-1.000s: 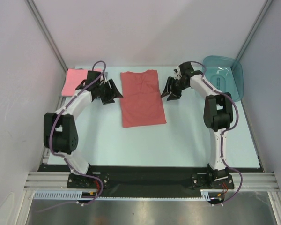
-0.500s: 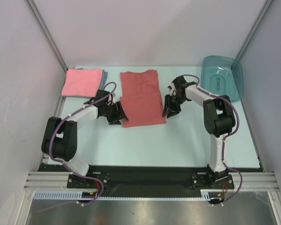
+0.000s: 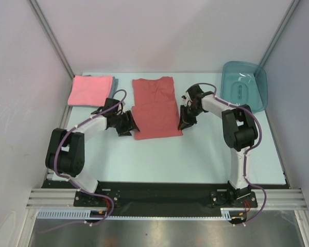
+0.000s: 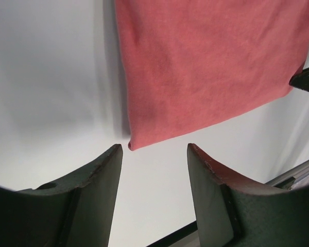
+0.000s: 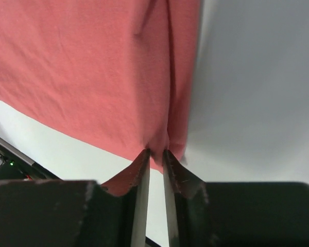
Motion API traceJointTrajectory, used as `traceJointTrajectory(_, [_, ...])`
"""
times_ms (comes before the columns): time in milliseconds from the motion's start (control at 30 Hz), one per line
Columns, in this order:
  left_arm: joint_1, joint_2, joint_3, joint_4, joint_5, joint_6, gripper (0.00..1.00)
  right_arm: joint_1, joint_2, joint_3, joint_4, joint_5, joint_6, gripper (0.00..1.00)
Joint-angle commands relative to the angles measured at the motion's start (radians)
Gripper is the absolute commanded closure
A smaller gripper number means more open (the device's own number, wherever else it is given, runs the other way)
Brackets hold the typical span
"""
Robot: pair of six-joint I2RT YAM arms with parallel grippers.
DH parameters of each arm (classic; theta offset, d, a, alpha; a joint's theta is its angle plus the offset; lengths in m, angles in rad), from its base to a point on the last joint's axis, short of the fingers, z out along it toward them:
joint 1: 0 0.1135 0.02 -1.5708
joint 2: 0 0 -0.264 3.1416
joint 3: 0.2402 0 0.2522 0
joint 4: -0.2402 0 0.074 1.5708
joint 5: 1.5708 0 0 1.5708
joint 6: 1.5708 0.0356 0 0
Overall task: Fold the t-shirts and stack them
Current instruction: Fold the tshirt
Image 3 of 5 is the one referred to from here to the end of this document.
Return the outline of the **red t shirt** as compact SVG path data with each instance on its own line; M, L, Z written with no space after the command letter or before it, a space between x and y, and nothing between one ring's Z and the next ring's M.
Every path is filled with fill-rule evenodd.
M135 140L182 136L178 130L179 110L172 77L132 81L132 116L139 129Z

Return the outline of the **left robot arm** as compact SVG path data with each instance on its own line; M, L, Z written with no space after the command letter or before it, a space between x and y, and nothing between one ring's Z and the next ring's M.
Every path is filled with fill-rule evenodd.
M85 143L108 128L114 128L118 136L130 136L132 131L139 131L132 112L124 110L123 102L107 98L103 107L71 130L54 129L45 158L48 169L77 189L86 191L85 200L92 206L102 202L103 193L97 190L98 180L84 168Z

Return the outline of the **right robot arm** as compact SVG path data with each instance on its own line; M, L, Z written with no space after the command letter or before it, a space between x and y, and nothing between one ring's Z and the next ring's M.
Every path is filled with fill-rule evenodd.
M251 194L248 156L258 146L254 142L262 140L261 127L248 105L233 105L217 97L215 91L204 92L201 85L192 85L182 96L178 130L195 125L201 113L209 112L221 119L224 141L231 151L227 200L232 206L240 206Z

